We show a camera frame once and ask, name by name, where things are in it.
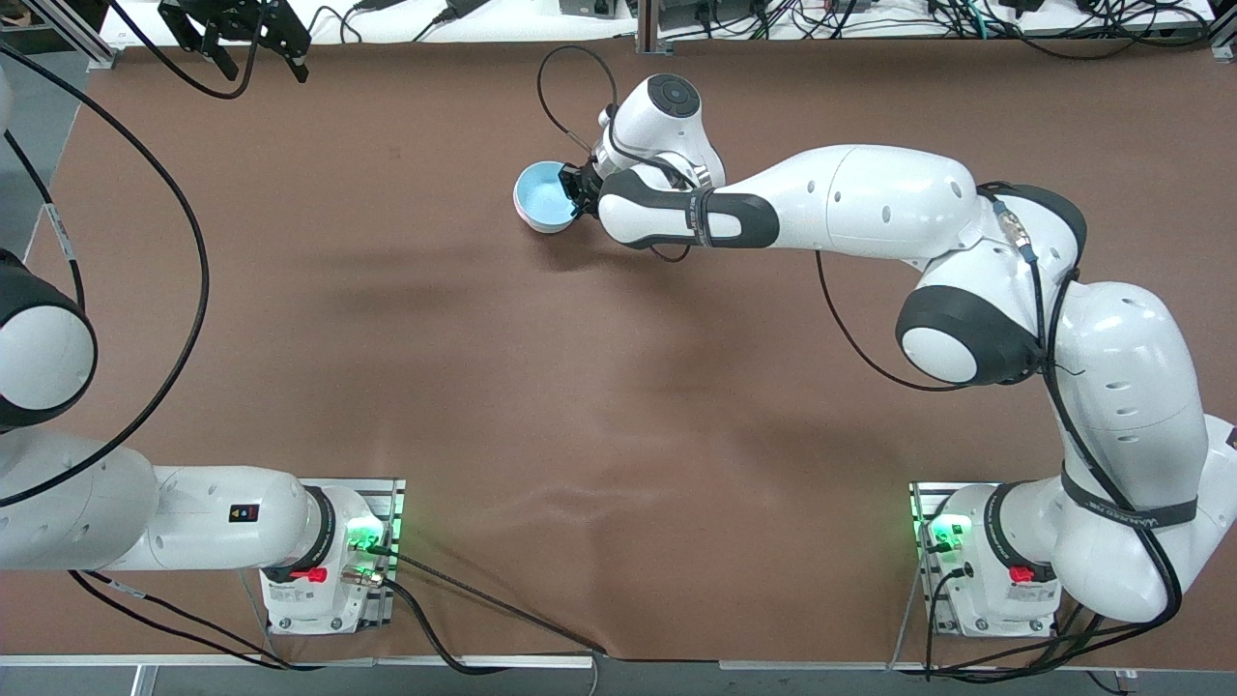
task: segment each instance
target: brown leather mat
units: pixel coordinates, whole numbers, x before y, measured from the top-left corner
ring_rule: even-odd
[[[600,47],[625,94],[658,70],[694,82],[736,180],[808,147],[881,142],[1065,194],[1091,225],[1084,279],[1159,293],[1207,410],[1237,418],[1237,72],[1207,52],[1079,64],[1012,42]],[[511,206],[520,171],[581,158],[537,104],[546,49],[315,49],[308,84],[265,58],[233,103],[139,52],[94,73],[90,93],[174,172],[212,252],[199,350],[131,445],[162,465],[407,478],[407,550],[616,656],[883,663],[914,567],[907,483],[1051,475],[1061,445],[1043,389],[887,383],[833,325],[805,252],[667,265],[596,224],[526,229]],[[591,137],[604,78],[562,58],[549,99]],[[94,388],[56,428],[104,439],[171,365],[195,258],[172,197],[93,115],[54,183],[103,347]],[[57,252],[43,235],[36,263],[63,279]],[[913,377],[893,341],[913,269],[826,263],[860,340]],[[1235,574],[1228,539],[1176,622],[1095,661],[1237,668]],[[125,580],[259,635],[235,574]],[[0,587],[7,654],[197,650],[63,574]],[[571,649],[412,587],[459,654]],[[903,659],[919,658],[922,624],[917,608]],[[943,660],[1006,645],[940,643]],[[380,632],[280,644],[298,659],[428,651],[402,609]]]

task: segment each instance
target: gray floor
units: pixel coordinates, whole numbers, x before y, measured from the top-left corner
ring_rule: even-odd
[[[43,53],[35,61],[74,87],[85,87],[85,57],[79,53]],[[26,151],[43,180],[49,180],[64,150],[77,100],[9,58],[0,69],[14,91],[9,130]],[[12,151],[0,143],[0,247],[24,256],[42,199]]]
[[[85,59],[69,53],[37,57],[75,85],[85,84]],[[0,61],[15,91],[10,130],[49,178],[64,148],[77,104],[30,70]],[[40,198],[26,172],[7,148],[0,148],[0,246],[25,250],[38,213]],[[145,630],[134,627],[134,630]],[[727,671],[714,663],[622,663],[601,660],[596,696],[705,696],[807,694],[850,696],[931,696],[971,692],[993,696],[1103,696],[1077,671],[1058,671],[1021,682],[987,687],[873,671]],[[1111,674],[1101,677],[1113,684]],[[132,668],[0,668],[0,696],[43,696],[89,692],[130,694]],[[1237,675],[1206,673],[1144,673],[1139,694],[1149,696],[1237,695]],[[163,668],[155,696],[328,696],[356,694],[586,696],[591,670],[513,670],[464,677],[445,668],[333,668],[312,674],[270,673],[256,668]]]

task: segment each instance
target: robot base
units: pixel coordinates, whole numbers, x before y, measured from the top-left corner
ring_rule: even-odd
[[[386,592],[375,591],[362,585],[344,582],[345,571],[381,570],[385,559],[375,558],[357,550],[356,544],[369,538],[385,541],[386,527],[375,517],[366,498],[354,488],[338,486],[330,480],[304,481],[306,485],[320,486],[323,493],[335,508],[335,534],[330,550],[320,569],[325,570],[322,582],[312,582],[308,577],[298,577],[292,582],[273,582],[265,575],[262,579],[262,601],[266,605],[271,633],[289,635],[327,635],[355,633],[357,628],[385,623],[388,618]],[[364,482],[372,488],[376,482]],[[383,482],[388,486],[392,482]],[[397,496],[392,486],[390,496]],[[397,509],[393,501],[391,513]],[[375,612],[371,600],[377,601]]]
[[[992,485],[910,485],[925,608],[943,577],[954,570],[965,574],[945,584],[933,628],[938,635],[1050,638],[1061,600],[1060,582],[1011,579],[983,532],[983,507],[993,490]],[[924,559],[924,549],[940,543],[950,543],[954,550]]]

